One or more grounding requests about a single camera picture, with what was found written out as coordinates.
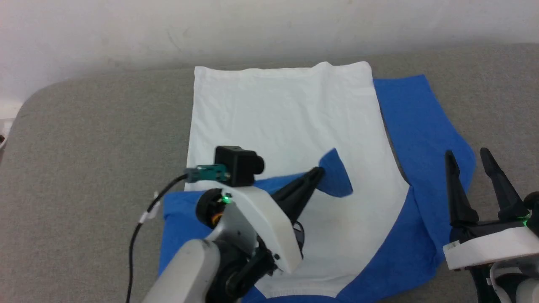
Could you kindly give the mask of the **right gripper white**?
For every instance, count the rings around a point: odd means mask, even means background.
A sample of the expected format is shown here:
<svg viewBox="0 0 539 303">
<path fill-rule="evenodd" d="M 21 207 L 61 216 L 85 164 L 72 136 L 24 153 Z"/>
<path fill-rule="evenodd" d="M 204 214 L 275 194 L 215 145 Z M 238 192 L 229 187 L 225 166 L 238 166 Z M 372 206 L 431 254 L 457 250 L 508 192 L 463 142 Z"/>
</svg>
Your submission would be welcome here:
<svg viewBox="0 0 539 303">
<path fill-rule="evenodd" d="M 465 228 L 470 239 L 445 245 L 443 252 L 450 270 L 539 257 L 539 191 L 528 194 L 523 203 L 490 150 L 481 148 L 480 157 L 496 194 L 497 217 L 503 222 Z M 457 228 L 478 223 L 479 215 L 470 206 L 452 150 L 445 153 L 445 170 L 450 226 Z"/>
</svg>

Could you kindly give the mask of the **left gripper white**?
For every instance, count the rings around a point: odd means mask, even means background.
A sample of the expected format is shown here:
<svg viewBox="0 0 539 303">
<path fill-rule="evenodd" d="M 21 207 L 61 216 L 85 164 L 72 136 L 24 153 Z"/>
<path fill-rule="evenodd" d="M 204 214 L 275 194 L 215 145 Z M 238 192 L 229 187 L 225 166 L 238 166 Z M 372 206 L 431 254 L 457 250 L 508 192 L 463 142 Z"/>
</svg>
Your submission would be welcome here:
<svg viewBox="0 0 539 303">
<path fill-rule="evenodd" d="M 250 257 L 265 247 L 280 272 L 292 274 L 303 258 L 291 222 L 298 220 L 324 176 L 325 169 L 314 167 L 272 196 L 254 186 L 214 186 L 200 196 L 196 216 L 212 229 L 207 240 L 226 242 Z"/>
</svg>

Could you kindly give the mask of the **blue and white shirt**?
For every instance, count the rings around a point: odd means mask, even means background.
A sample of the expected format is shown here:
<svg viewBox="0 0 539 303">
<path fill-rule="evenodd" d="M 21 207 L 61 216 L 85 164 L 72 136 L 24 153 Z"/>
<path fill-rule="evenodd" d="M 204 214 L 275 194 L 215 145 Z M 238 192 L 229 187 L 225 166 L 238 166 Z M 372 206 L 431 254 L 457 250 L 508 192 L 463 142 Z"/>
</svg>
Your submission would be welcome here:
<svg viewBox="0 0 539 303">
<path fill-rule="evenodd" d="M 299 222 L 304 259 L 266 276 L 241 303 L 374 303 L 425 284 L 449 242 L 444 155 L 465 189 L 475 156 L 424 75 L 375 80 L 366 62 L 220 71 L 195 68 L 187 165 L 218 145 L 254 150 L 275 191 L 336 149 L 353 193 L 316 191 Z"/>
</svg>

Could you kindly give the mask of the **grey fabric sofa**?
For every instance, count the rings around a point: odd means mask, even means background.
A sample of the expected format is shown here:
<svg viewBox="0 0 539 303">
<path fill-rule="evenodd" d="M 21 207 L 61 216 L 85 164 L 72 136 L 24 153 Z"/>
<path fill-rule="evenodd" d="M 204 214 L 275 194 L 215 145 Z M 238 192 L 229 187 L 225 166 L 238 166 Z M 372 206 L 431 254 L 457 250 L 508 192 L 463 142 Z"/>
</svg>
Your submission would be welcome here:
<svg viewBox="0 0 539 303">
<path fill-rule="evenodd" d="M 475 153 L 539 191 L 539 43 L 332 59 L 424 74 Z M 125 303 L 128 246 L 187 157 L 194 69 L 120 72 L 35 92 L 0 153 L 0 303 Z"/>
</svg>

